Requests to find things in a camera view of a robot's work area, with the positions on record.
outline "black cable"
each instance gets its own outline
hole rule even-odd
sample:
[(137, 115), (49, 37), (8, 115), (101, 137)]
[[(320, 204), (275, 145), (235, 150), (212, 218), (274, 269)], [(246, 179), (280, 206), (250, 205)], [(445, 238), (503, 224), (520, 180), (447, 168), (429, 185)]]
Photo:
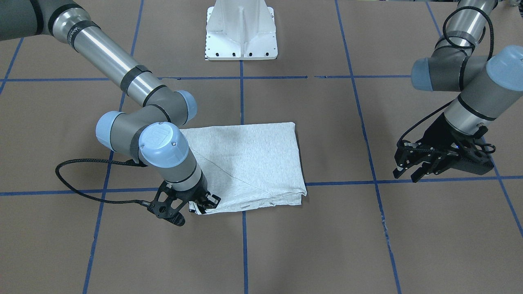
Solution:
[(62, 175), (60, 174), (60, 169), (68, 164), (72, 164), (72, 163), (80, 163), (80, 162), (97, 162), (97, 163), (109, 163), (109, 164), (117, 164), (117, 165), (125, 165), (125, 166), (139, 166), (139, 167), (145, 167), (146, 165), (143, 164), (143, 163), (135, 163), (133, 162), (132, 160), (130, 161), (126, 161), (126, 162), (122, 162), (122, 161), (113, 161), (113, 160), (107, 160), (107, 159), (94, 159), (94, 158), (83, 158), (83, 159), (71, 159), (71, 160), (67, 160), (67, 161), (64, 161), (62, 163), (60, 163), (59, 165), (56, 166), (56, 168), (54, 169), (54, 172), (56, 173), (56, 176), (58, 177), (58, 179), (67, 187), (69, 188), (71, 191), (77, 193), (78, 195), (80, 196), (83, 196), (85, 198), (88, 198), (88, 199), (91, 199), (91, 200), (94, 200), (94, 201), (98, 201), (98, 202), (103, 202), (103, 203), (109, 203), (109, 204), (124, 204), (124, 203), (138, 203), (140, 205), (144, 205), (144, 203), (148, 203), (147, 201), (144, 201), (144, 200), (138, 200), (138, 199), (135, 199), (135, 200), (124, 200), (124, 201), (112, 201), (112, 200), (105, 200), (105, 199), (101, 199), (101, 198), (96, 198), (94, 196), (91, 196), (91, 195), (88, 195), (88, 194), (85, 194), (83, 192), (80, 192), (79, 190), (77, 190), (76, 188), (74, 188), (73, 186), (71, 186), (71, 184), (69, 184), (63, 177)]
[[(452, 101), (449, 101), (448, 103), (446, 103), (445, 105), (441, 106), (440, 108), (436, 109), (435, 111), (433, 111), (431, 114), (429, 114), (428, 116), (422, 118), (419, 122), (415, 123), (412, 127), (410, 127), (406, 132), (403, 133), (403, 135), (401, 135), (400, 139), (397, 141), (396, 143), (396, 146), (398, 147), (398, 149), (406, 149), (406, 147), (402, 144), (402, 141), (403, 141), (403, 138), (405, 138), (405, 136), (410, 133), (412, 130), (414, 130), (417, 126), (421, 125), (424, 121), (426, 121), (427, 119), (431, 118), (433, 115), (435, 115), (436, 113), (442, 111), (444, 108), (446, 108), (447, 106), (449, 106)], [(440, 152), (440, 151), (437, 151), (436, 149), (416, 149), (416, 151), (421, 151), (421, 152), (431, 152), (431, 153), (437, 153), (437, 152)]]
[(460, 46), (454, 42), (452, 42), (450, 39), (449, 39), (449, 36), (447, 35), (447, 23), (449, 21), (449, 19), (454, 16), (456, 13), (462, 11), (462, 10), (465, 10), (465, 9), (471, 9), (471, 10), (474, 10), (476, 12), (478, 12), (479, 14), (481, 14), (485, 20), (487, 21), (488, 23), (488, 29), (489, 29), (489, 32), (490, 32), (490, 49), (488, 51), (488, 58), (487, 58), (487, 61), (490, 60), (490, 58), (492, 58), (492, 54), (494, 53), (494, 26), (492, 25), (492, 21), (491, 19), (488, 17), (488, 14), (485, 13), (483, 10), (477, 8), (477, 7), (474, 7), (474, 6), (463, 6), (461, 8), (458, 8), (456, 10), (454, 10), (453, 13), (451, 13), (447, 19), (445, 19), (445, 22), (443, 23), (443, 36), (445, 38), (445, 40), (447, 42), (449, 42), (449, 44), (451, 46), (453, 46), (454, 48), (458, 48), (458, 49), (472, 49), (472, 51), (474, 51), (475, 49), (475, 45), (474, 44), (471, 44), (470, 46)]

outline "blue cap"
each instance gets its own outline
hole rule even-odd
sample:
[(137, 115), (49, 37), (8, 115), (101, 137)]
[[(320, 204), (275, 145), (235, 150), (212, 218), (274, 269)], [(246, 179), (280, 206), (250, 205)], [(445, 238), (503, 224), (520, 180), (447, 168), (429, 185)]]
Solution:
[(96, 124), (96, 138), (98, 142), (114, 151), (111, 146), (111, 128), (117, 116), (122, 114), (120, 111), (110, 111), (100, 117)]
[(487, 62), (487, 74), (503, 88), (523, 91), (523, 47), (509, 45)]
[(185, 103), (187, 104), (187, 120), (184, 123), (185, 125), (189, 120), (196, 116), (196, 113), (198, 112), (198, 105), (196, 104), (196, 100), (193, 95), (191, 95), (191, 93), (184, 90), (178, 90), (176, 92), (180, 93), (184, 97)]
[(182, 163), (189, 154), (189, 143), (177, 126), (155, 122), (143, 130), (138, 139), (143, 158), (150, 164), (170, 168)]
[(411, 71), (412, 86), (418, 90), (433, 91), (428, 70), (428, 58), (416, 60)]

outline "white plastic bracket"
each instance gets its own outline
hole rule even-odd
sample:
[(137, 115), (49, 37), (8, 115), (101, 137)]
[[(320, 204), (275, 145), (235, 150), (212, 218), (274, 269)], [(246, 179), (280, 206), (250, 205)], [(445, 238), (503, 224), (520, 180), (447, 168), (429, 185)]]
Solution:
[(207, 60), (268, 60), (277, 56), (274, 10), (265, 0), (217, 0), (207, 9)]

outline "white cloth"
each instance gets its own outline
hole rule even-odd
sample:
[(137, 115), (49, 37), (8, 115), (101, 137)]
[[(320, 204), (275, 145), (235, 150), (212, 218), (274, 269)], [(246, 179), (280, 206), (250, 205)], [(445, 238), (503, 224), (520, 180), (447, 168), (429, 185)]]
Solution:
[[(206, 213), (300, 205), (307, 195), (294, 123), (207, 127), (181, 132), (221, 198)], [(200, 214), (193, 202), (189, 208)]]

